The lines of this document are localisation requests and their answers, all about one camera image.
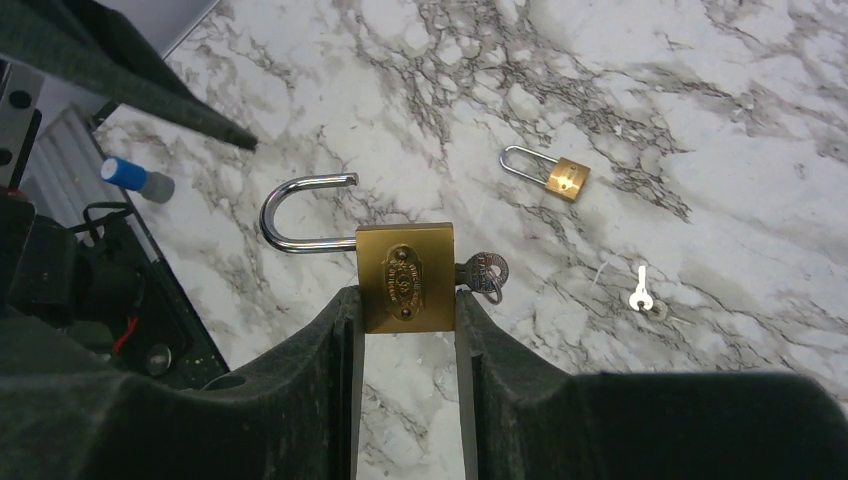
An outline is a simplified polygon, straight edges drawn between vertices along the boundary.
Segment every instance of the embossed logo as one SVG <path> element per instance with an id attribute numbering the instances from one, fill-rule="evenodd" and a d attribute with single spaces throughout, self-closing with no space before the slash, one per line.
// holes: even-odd
<path id="1" fill-rule="evenodd" d="M 418 254 L 408 245 L 393 247 L 383 262 L 383 273 L 386 310 L 398 320 L 412 320 L 424 307 Z"/>

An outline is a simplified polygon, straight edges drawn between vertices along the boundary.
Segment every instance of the silver shackle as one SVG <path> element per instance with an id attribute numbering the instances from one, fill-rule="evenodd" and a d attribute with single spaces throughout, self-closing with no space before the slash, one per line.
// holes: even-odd
<path id="1" fill-rule="evenodd" d="M 262 236 L 277 250 L 286 253 L 334 253 L 356 250 L 356 239 L 346 238 L 306 238 L 291 239 L 284 237 L 274 226 L 274 215 L 277 208 L 289 195 L 301 190 L 319 188 L 349 187 L 359 183 L 355 173 L 340 173 L 338 175 L 315 175 L 290 180 L 275 188 L 265 199 L 259 211 L 259 228 Z"/>

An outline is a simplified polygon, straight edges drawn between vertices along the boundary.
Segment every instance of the bottle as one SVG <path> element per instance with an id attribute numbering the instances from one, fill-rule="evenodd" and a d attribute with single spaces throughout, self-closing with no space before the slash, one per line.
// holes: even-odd
<path id="1" fill-rule="evenodd" d="M 174 195 L 174 180 L 159 172 L 148 172 L 120 157 L 110 156 L 100 167 L 100 178 L 127 190 L 138 192 L 156 203 L 165 203 Z"/>

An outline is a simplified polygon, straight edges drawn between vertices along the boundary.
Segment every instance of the brass padlock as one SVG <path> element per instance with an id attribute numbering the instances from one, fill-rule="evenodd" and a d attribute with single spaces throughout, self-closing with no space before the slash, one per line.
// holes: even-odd
<path id="1" fill-rule="evenodd" d="M 509 166 L 506 163 L 506 156 L 509 152 L 517 150 L 519 152 L 526 153 L 536 158 L 540 158 L 549 163 L 553 163 L 556 166 L 553 171 L 551 171 L 550 176 L 548 176 L 547 182 L 539 180 L 538 178 L 528 175 L 521 170 L 518 170 L 514 167 Z M 547 156 L 543 155 L 539 152 L 534 152 L 533 150 L 524 148 L 519 145 L 510 145 L 503 149 L 500 156 L 498 157 L 498 161 L 504 170 L 517 175 L 521 178 L 530 180 L 532 182 L 538 183 L 545 187 L 545 190 L 554 193 L 569 202 L 574 202 L 577 200 L 577 195 L 580 193 L 580 189 L 583 188 L 583 184 L 586 182 L 586 178 L 589 176 L 589 172 L 591 169 L 585 165 L 581 165 L 577 162 L 573 162 L 567 158 L 560 158 L 558 161 Z"/>
<path id="2" fill-rule="evenodd" d="M 260 229 L 274 248 L 288 253 L 356 251 L 366 333 L 445 332 L 454 329 L 453 224 L 366 226 L 353 238 L 293 240 L 274 226 L 289 195 L 356 185 L 355 173 L 304 177 L 277 187 L 262 205 Z"/>

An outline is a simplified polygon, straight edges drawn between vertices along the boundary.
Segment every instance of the red wire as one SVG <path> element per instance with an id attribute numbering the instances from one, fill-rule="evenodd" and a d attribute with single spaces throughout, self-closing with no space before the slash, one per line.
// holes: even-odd
<path id="1" fill-rule="evenodd" d="M 115 345 L 112 347 L 112 351 L 115 352 L 115 355 L 121 353 L 121 348 L 124 346 L 124 343 L 130 338 L 132 332 L 135 331 L 135 326 L 138 324 L 138 317 L 127 317 L 127 331 L 121 335 L 120 338 L 115 340 Z"/>

